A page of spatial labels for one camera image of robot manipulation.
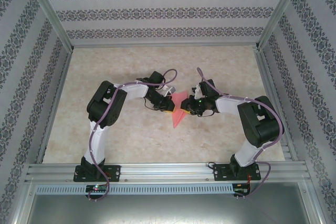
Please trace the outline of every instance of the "black mounting bracket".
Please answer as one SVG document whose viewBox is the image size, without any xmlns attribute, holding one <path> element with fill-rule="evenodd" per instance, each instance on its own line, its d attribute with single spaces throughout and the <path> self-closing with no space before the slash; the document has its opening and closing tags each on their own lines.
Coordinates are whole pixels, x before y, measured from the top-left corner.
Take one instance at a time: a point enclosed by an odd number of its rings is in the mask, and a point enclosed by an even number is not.
<svg viewBox="0 0 336 224">
<path fill-rule="evenodd" d="M 231 170 L 230 164 L 214 164 L 212 169 L 215 181 L 244 181 L 248 180 L 248 176 L 250 180 L 261 180 L 259 166 L 256 163 L 242 167 L 237 175 Z"/>
<path fill-rule="evenodd" d="M 120 165 L 104 165 L 102 170 L 108 176 L 109 182 L 119 182 Z M 96 178 L 89 173 L 83 166 L 77 165 L 74 174 L 74 182 L 106 182 L 104 176 Z"/>
</svg>

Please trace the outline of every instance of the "beige marble floor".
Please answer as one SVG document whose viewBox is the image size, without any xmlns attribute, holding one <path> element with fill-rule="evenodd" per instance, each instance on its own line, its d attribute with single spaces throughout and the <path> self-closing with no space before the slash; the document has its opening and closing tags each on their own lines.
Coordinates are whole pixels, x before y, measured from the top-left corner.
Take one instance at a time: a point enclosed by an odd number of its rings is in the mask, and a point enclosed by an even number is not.
<svg viewBox="0 0 336 224">
<path fill-rule="evenodd" d="M 112 83 L 149 77 L 176 68 L 177 91 L 206 78 L 225 93 L 245 97 L 265 94 L 252 47 L 133 47 L 75 49 L 57 110 L 44 163 L 79 163 L 89 139 L 86 106 L 104 80 Z M 151 111 L 143 99 L 127 101 L 106 143 L 107 163 L 227 162 L 244 141 L 238 116 L 188 115 L 173 128 L 169 113 Z M 280 144 L 259 160 L 283 161 Z"/>
</svg>

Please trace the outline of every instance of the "patterned wallpaper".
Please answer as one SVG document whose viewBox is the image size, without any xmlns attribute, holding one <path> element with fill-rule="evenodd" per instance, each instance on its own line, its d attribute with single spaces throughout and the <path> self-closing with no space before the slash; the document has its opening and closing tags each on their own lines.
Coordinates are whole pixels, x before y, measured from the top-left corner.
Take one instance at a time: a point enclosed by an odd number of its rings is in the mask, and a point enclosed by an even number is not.
<svg viewBox="0 0 336 224">
<path fill-rule="evenodd" d="M 291 0 L 264 48 L 296 151 L 336 223 L 335 0 Z"/>
<path fill-rule="evenodd" d="M 69 53 L 37 0 L 0 0 L 0 223 L 34 163 Z"/>
<path fill-rule="evenodd" d="M 50 0 L 72 43 L 257 42 L 279 0 Z"/>
</svg>

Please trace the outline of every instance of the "purple cable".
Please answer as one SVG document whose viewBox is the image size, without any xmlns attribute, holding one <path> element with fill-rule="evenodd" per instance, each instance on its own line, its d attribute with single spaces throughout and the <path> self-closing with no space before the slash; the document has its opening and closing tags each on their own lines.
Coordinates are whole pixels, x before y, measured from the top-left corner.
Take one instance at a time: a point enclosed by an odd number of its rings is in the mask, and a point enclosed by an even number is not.
<svg viewBox="0 0 336 224">
<path fill-rule="evenodd" d="M 101 116 L 101 118 L 99 119 L 99 121 L 95 124 L 95 126 L 94 126 L 94 128 L 93 128 L 93 131 L 92 131 L 92 133 L 91 133 L 91 135 L 90 135 L 90 140 L 89 140 L 89 151 L 90 151 L 90 156 L 91 156 L 91 158 L 92 158 L 92 161 L 93 161 L 95 167 L 96 167 L 97 170 L 104 176 L 104 178 L 106 179 L 106 182 L 107 182 L 107 190 L 106 190 L 105 194 L 102 195 L 100 198 L 95 199 L 95 200 L 94 200 L 95 202 L 97 202 L 97 201 L 99 201 L 99 200 L 101 200 L 101 199 L 104 199 L 104 198 L 106 197 L 106 195 L 109 193 L 109 191 L 110 191 L 110 181 L 109 181 L 109 178 L 107 177 L 107 175 L 104 173 L 104 171 L 99 167 L 99 165 L 97 164 L 97 162 L 96 162 L 96 160 L 95 160 L 95 157 L 93 156 L 93 153 L 92 153 L 92 145 L 91 145 L 91 144 L 92 144 L 92 139 L 93 139 L 93 135 L 94 135 L 94 133 L 96 132 L 96 130 L 97 130 L 99 124 L 104 120 L 104 118 L 105 118 L 105 117 L 107 116 L 107 114 L 109 113 L 109 110 L 110 110 L 110 108 L 111 108 L 111 106 L 112 106 L 112 104 L 113 104 L 114 99 L 116 98 L 116 95 L 117 95 L 118 90 L 120 90 L 121 88 L 123 88 L 123 87 L 125 87 L 125 86 L 127 86 L 127 85 L 132 85 L 132 84 L 144 84 L 144 85 L 147 85 L 147 86 L 162 86 L 162 85 L 167 85 L 167 84 L 173 82 L 173 81 L 176 79 L 176 77 L 177 77 L 177 70 L 176 70 L 176 69 L 173 69 L 173 68 L 167 70 L 167 71 L 164 73 L 164 75 L 167 74 L 167 73 L 170 72 L 170 71 L 174 71 L 174 72 L 175 72 L 175 76 L 174 76 L 170 81 L 167 81 L 167 82 L 164 82 L 164 83 L 156 84 L 156 83 L 146 83 L 146 82 L 142 82 L 142 81 L 132 81 L 132 82 L 127 82 L 127 83 L 125 83 L 125 84 L 122 84 L 122 85 L 118 86 L 118 87 L 116 88 L 115 92 L 113 93 L 113 96 L 112 96 L 112 98 L 111 98 L 111 101 L 110 101 L 109 105 L 107 106 L 107 108 L 106 108 L 104 114 Z M 92 198 L 90 198 L 90 194 L 91 194 L 91 192 L 92 192 L 92 191 L 90 191 L 89 194 L 88 194 L 88 198 L 89 198 L 89 200 L 92 200 Z"/>
<path fill-rule="evenodd" d="M 254 103 L 257 103 L 259 104 L 260 106 L 263 106 L 265 109 L 267 109 L 274 117 L 275 119 L 277 120 L 278 124 L 279 124 L 279 135 L 278 137 L 273 141 L 271 142 L 270 144 L 267 144 L 264 146 L 264 148 L 261 148 L 257 154 L 254 156 L 253 160 L 256 162 L 256 159 L 257 157 L 264 151 L 264 149 L 272 146 L 272 145 L 275 145 L 276 143 L 278 143 L 282 137 L 282 131 L 283 131 L 283 127 L 282 127 L 282 123 L 281 123 L 281 119 L 280 117 L 277 115 L 277 113 L 272 110 L 269 106 L 267 106 L 266 104 L 262 103 L 262 102 L 259 102 L 259 101 L 256 101 L 254 99 L 251 99 L 251 98 L 243 98 L 243 97 L 235 97 L 233 95 L 227 95 L 227 94 L 224 94 L 222 93 L 220 90 L 218 90 L 217 88 L 215 88 L 210 82 L 208 82 L 205 78 L 204 78 L 204 75 L 203 75 L 203 72 L 200 68 L 197 68 L 197 72 L 199 73 L 199 75 L 202 77 L 202 81 L 205 81 L 211 88 L 213 88 L 215 91 L 217 91 L 218 94 L 221 94 L 222 96 L 224 97 L 227 97 L 227 98 L 232 98 L 232 99 L 235 99 L 235 100 L 240 100 L 240 101 L 247 101 L 247 102 L 254 102 Z M 258 161 L 256 162 L 257 164 L 264 164 L 264 165 L 268 165 L 268 172 L 266 174 L 266 176 L 263 178 L 263 180 L 260 182 L 260 184 L 257 186 L 256 189 L 253 190 L 252 193 L 250 193 L 248 196 L 246 197 L 249 197 L 251 195 L 253 195 L 256 191 L 258 191 L 260 189 L 260 187 L 264 184 L 264 182 L 267 180 L 270 172 L 271 172 L 271 164 L 269 164 L 268 162 L 263 162 L 263 161 Z"/>
</svg>

